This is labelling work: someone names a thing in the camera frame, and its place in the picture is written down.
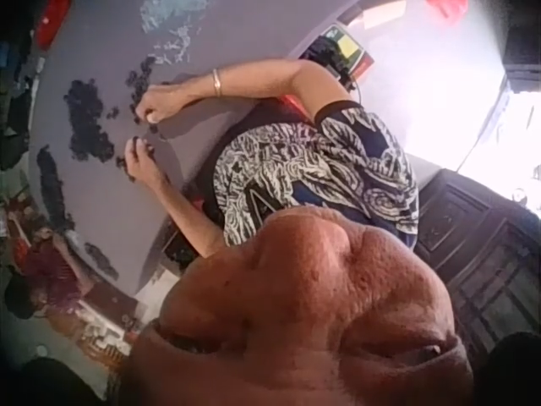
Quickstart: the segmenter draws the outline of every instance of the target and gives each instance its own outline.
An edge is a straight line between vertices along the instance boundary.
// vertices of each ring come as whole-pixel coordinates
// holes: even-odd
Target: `nose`
[[[252,307],[258,332],[272,333],[274,343],[326,348],[347,302],[344,270],[351,246],[346,230],[316,216],[276,217],[254,244],[251,286],[257,288],[246,306]]]

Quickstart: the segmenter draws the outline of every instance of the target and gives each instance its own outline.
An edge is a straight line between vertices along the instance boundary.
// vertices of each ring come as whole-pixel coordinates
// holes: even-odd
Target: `patterned shirt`
[[[30,289],[46,293],[47,304],[59,310],[73,308],[81,298],[74,271],[51,241],[32,246],[22,269]]]
[[[381,120],[354,101],[324,107],[315,126],[243,132],[221,152],[213,182],[228,244],[252,237],[272,212],[302,205],[336,209],[415,245],[418,188],[409,161]]]

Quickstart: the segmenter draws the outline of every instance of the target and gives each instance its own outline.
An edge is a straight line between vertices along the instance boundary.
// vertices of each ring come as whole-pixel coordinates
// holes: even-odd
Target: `gray table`
[[[259,58],[298,56],[354,0],[108,0],[74,1],[48,54],[36,97],[30,138],[30,187],[37,205],[41,196],[39,150],[49,145],[63,182],[66,212],[74,220],[72,246],[109,282],[134,295],[156,269],[167,214],[138,184],[115,165],[74,159],[69,144],[68,94],[73,80],[98,88],[104,105],[97,120],[123,155],[128,138],[155,140],[156,159],[182,188],[197,172],[219,137],[252,107],[246,100],[209,100],[190,107],[159,130],[168,139],[149,136],[130,112],[130,70],[149,55],[151,83],[182,80],[214,67]],[[163,56],[169,61],[160,60]],[[118,107],[116,118],[107,112]],[[116,277],[97,266],[85,242],[99,247]]]

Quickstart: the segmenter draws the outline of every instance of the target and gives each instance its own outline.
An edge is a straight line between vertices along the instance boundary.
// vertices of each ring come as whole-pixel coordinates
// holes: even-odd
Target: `floor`
[[[52,330],[46,319],[20,320],[12,315],[3,302],[11,276],[5,268],[0,272],[0,342],[11,366],[18,369],[35,357],[46,355],[64,363],[102,397],[107,388],[107,369],[90,361],[74,343]]]

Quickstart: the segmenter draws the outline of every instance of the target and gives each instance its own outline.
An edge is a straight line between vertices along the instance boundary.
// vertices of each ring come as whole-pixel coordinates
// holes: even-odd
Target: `wooden cabinet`
[[[448,287],[475,367],[503,337],[541,331],[541,223],[530,211],[442,170],[420,195],[415,252]]]

